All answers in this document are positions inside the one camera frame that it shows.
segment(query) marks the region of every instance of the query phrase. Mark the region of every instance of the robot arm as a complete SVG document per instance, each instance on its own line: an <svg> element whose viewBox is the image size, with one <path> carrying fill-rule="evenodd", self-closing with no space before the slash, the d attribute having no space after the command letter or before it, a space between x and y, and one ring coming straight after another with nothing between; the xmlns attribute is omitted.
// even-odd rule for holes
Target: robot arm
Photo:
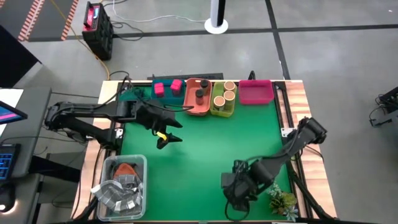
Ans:
<svg viewBox="0 0 398 224"><path fill-rule="evenodd" d="M258 156L246 161L235 161L232 173L223 173L221 175L221 186L224 189L224 196L227 198L235 210L248 212L249 201L257 200L257 195L265 191L274 183L283 164L288 163L291 166L291 157L303 149L307 144L320 144L326 138L326 129L324 129L315 119L302 119L296 130L288 135L288 143L285 144L280 152L273 156ZM306 198L309 198L310 204L319 217L330 218L310 192L305 189L300 182L297 174L292 174L292 180L303 192Z"/></svg>
<svg viewBox="0 0 398 224"><path fill-rule="evenodd" d="M77 118L107 118L118 123L139 123L159 136L157 148L162 149L169 142L182 141L166 133L168 125L176 128L182 128L182 125L175 120L174 112L163 110L162 107L157 100L112 101L102 105L58 102L48 109L44 124L52 131L69 129L67 134L70 138L87 141L86 136L91 136L101 146L118 150L120 146L116 142L114 129L100 129Z"/></svg>

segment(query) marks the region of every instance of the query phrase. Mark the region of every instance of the green plant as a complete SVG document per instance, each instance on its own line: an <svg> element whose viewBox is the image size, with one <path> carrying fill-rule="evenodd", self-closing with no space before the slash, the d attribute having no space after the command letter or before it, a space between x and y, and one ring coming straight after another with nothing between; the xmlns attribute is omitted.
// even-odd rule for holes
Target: green plant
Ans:
<svg viewBox="0 0 398 224"><path fill-rule="evenodd" d="M286 216L288 220L295 222L295 219L298 217L298 210L295 209L297 199L294 194L281 191L276 183L273 183L267 189L267 194L271 196L269 207L272 209L272 213Z"/></svg>

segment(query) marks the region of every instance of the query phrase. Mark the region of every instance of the gray concrete floor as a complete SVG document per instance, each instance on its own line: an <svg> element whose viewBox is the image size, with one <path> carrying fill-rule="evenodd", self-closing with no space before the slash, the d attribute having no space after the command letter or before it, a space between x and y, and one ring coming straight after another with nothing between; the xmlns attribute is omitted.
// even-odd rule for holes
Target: gray concrete floor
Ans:
<svg viewBox="0 0 398 224"><path fill-rule="evenodd" d="M81 0L73 27L81 31L86 0ZM116 6L131 19L178 14L207 19L210 1L128 0ZM398 24L395 0L272 1L278 27ZM111 6L106 10L115 19ZM227 1L226 18L234 28L270 27L262 0ZM144 32L203 29L180 19L131 23ZM128 29L118 31L131 32ZM374 98L398 84L398 30L355 30L281 33L292 79L303 80L312 115L329 130L321 145L338 216L342 220L396 223L398 208L398 140L389 125L372 128ZM24 45L45 67L26 86L98 96L106 79L100 64L75 40ZM114 40L111 72L128 71L133 79L155 75L223 72L225 78L281 79L282 70L272 34L147 37L138 42ZM92 103L95 99L53 95L60 100ZM38 151L82 150L68 143L40 142ZM42 209L39 223L65 220L70 209Z"/></svg>

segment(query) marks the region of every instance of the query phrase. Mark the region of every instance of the orange tray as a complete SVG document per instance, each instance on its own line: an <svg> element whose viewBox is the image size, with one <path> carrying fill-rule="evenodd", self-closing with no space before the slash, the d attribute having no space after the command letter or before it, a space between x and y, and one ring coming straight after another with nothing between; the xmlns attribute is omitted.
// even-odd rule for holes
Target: orange tray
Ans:
<svg viewBox="0 0 398 224"><path fill-rule="evenodd" d="M203 96L203 104L197 105L195 92L200 87L201 78L190 78L187 80L187 91L185 93L184 106L194 106L194 108L187 111L188 114L196 115L196 116L204 116L207 114L207 111L210 109L210 100L211 100L211 82L209 82L209 90L208 93Z"/></svg>

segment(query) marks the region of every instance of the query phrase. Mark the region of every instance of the red cube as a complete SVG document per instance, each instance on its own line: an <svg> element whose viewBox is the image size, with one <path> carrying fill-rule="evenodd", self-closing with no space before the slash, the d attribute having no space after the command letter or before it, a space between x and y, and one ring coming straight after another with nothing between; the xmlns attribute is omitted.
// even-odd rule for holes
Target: red cube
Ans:
<svg viewBox="0 0 398 224"><path fill-rule="evenodd" d="M182 81L181 80L173 80L170 88L172 89L173 95L178 96L179 94L181 94Z"/></svg>
<svg viewBox="0 0 398 224"><path fill-rule="evenodd" d="M164 96L164 86L163 83L156 83L155 84L155 95L159 98Z"/></svg>

